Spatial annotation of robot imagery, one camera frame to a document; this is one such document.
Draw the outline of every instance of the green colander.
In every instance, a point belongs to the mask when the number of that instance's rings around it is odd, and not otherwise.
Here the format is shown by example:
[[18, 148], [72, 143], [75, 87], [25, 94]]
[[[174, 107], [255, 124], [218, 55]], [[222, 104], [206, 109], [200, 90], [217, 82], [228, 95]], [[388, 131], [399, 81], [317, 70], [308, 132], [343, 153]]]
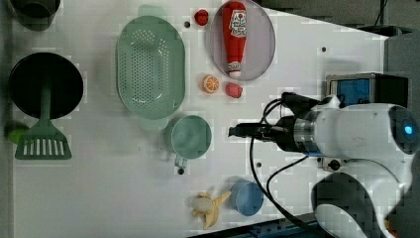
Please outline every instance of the green colander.
[[143, 5], [117, 44], [121, 100], [148, 130], [163, 129], [185, 94], [185, 48], [162, 8]]

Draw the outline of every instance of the green object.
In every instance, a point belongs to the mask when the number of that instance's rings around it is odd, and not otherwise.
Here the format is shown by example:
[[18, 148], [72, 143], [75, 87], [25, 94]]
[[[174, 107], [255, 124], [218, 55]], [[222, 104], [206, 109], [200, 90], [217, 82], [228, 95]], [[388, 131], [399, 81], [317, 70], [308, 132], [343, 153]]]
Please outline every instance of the green object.
[[50, 119], [51, 85], [51, 79], [45, 73], [41, 92], [40, 120], [20, 137], [15, 154], [16, 159], [66, 160], [71, 158], [67, 139]]
[[28, 128], [17, 128], [12, 130], [8, 135], [7, 139], [11, 141], [13, 144], [18, 145], [19, 139], [28, 131]]
[[142, 127], [162, 129], [184, 98], [185, 48], [162, 8], [143, 5], [139, 15], [118, 40], [118, 91]]
[[204, 155], [211, 144], [209, 124], [199, 116], [176, 120], [166, 133], [166, 143], [176, 153], [175, 165], [184, 169], [188, 160]]

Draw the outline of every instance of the black pot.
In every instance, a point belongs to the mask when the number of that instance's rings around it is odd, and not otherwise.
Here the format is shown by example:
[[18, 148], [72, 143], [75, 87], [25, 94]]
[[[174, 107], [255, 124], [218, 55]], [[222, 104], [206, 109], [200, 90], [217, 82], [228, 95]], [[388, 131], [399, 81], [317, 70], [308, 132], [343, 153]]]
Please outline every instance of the black pot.
[[11, 0], [18, 21], [32, 31], [43, 31], [53, 21], [60, 0]]
[[83, 95], [83, 79], [71, 61], [51, 53], [32, 54], [16, 63], [9, 77], [13, 102], [26, 114], [40, 118], [43, 75], [52, 79], [51, 119], [74, 110]]

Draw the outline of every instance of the bottle label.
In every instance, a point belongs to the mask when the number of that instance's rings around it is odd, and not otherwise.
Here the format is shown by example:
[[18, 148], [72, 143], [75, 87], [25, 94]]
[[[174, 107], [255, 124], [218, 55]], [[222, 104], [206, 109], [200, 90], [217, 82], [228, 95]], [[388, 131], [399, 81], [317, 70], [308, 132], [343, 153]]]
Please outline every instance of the bottle label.
[[228, 71], [241, 71], [241, 63], [238, 61], [228, 63]]
[[243, 38], [247, 36], [247, 11], [234, 10], [229, 24], [232, 36]]

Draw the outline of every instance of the ketchup bottle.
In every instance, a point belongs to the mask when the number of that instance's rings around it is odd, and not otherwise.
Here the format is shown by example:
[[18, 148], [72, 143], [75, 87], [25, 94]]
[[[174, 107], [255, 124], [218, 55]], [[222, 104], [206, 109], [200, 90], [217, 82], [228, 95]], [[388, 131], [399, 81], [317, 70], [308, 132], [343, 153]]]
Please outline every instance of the ketchup bottle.
[[241, 76], [241, 61], [247, 40], [247, 10], [241, 2], [231, 1], [223, 8], [223, 38], [232, 78]]

